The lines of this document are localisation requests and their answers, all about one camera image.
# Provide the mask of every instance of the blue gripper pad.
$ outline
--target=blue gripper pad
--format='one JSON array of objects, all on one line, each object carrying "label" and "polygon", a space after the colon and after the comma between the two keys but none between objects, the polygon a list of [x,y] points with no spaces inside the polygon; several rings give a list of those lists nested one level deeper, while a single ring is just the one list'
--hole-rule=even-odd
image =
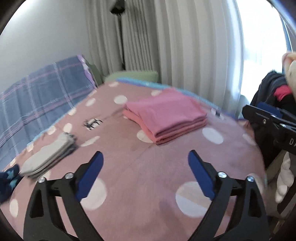
[{"label": "blue gripper pad", "polygon": [[[211,171],[211,174],[214,174],[215,169],[212,167],[211,164],[203,162],[195,151],[189,152],[188,164],[203,194],[209,199],[213,200],[215,198],[214,183],[213,179],[210,177],[207,171]],[[211,167],[211,170],[206,170],[205,166]]]},{"label": "blue gripper pad", "polygon": [[264,111],[267,111],[267,112],[275,115],[278,118],[282,118],[283,117],[283,115],[281,114],[281,112],[276,107],[274,107],[272,105],[269,105],[269,104],[266,104],[264,102],[260,102],[257,105],[257,108],[262,109]]},{"label": "blue gripper pad", "polygon": [[80,179],[77,184],[76,198],[80,202],[81,199],[86,198],[89,194],[94,181],[96,180],[98,174],[100,173],[103,164],[104,157],[101,152],[97,152],[91,159],[90,165],[83,177]]}]

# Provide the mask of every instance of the black lamp head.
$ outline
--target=black lamp head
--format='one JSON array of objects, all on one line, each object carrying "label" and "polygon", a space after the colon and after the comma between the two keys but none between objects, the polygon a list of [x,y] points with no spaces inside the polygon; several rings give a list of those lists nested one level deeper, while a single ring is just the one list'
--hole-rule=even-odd
[{"label": "black lamp head", "polygon": [[125,0],[116,0],[112,5],[110,12],[115,15],[121,15],[125,11]]}]

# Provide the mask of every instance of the pink polka dot bedsheet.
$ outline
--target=pink polka dot bedsheet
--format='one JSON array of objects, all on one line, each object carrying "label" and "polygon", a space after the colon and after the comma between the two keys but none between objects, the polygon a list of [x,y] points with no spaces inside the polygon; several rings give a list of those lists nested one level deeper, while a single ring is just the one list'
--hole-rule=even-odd
[{"label": "pink polka dot bedsheet", "polygon": [[[217,117],[205,104],[202,107],[207,112],[208,124],[204,128],[163,145],[152,143],[138,124],[123,116],[122,110],[127,101],[160,93],[119,82],[102,85],[10,165],[21,166],[61,132],[70,132],[77,137],[79,148],[43,176],[48,180],[62,178],[88,162],[96,151],[103,153],[104,166],[81,205],[105,241],[186,241],[210,205],[188,165],[189,151],[196,150],[217,171],[240,179],[253,173],[260,183],[264,183],[264,164],[259,148],[246,130],[228,116]],[[103,123],[88,130],[83,122],[93,118]],[[0,206],[21,237],[35,183],[24,178],[11,199]],[[61,198],[57,202],[68,233],[75,236]],[[217,235],[225,231],[232,208],[233,199]]]}]

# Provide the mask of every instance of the coral folded cloth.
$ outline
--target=coral folded cloth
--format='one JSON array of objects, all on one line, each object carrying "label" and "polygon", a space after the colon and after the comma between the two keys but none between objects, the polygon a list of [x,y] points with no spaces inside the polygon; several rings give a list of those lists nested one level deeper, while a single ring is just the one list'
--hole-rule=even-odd
[{"label": "coral folded cloth", "polygon": [[123,114],[139,124],[156,144],[163,144],[206,125],[206,112],[197,100],[170,88],[158,96],[128,102]]}]

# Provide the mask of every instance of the bedspread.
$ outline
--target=bedspread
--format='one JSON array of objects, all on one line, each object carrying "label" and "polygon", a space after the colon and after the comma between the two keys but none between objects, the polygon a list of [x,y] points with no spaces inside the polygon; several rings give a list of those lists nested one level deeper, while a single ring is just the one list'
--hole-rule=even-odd
[{"label": "bedspread", "polygon": [[[245,179],[253,173],[261,185],[264,165],[260,150],[245,130],[231,117],[216,116],[206,104],[202,108],[207,112],[207,126],[163,145],[152,143],[122,110],[128,100],[160,92],[122,82],[102,85],[10,165],[21,166],[62,131],[70,132],[77,137],[79,148],[43,176],[48,180],[62,178],[88,162],[96,151],[103,153],[103,168],[81,205],[105,241],[188,240],[210,205],[188,165],[189,151],[196,150],[217,171],[233,178]],[[103,123],[93,130],[83,126],[85,120],[94,118]],[[0,206],[20,236],[35,183],[24,178],[11,199]],[[61,199],[57,202],[67,231],[75,236]],[[232,208],[233,199],[217,234],[225,231]]]},{"label": "bedspread", "polygon": [[0,169],[95,88],[84,58],[48,65],[0,94]]}]

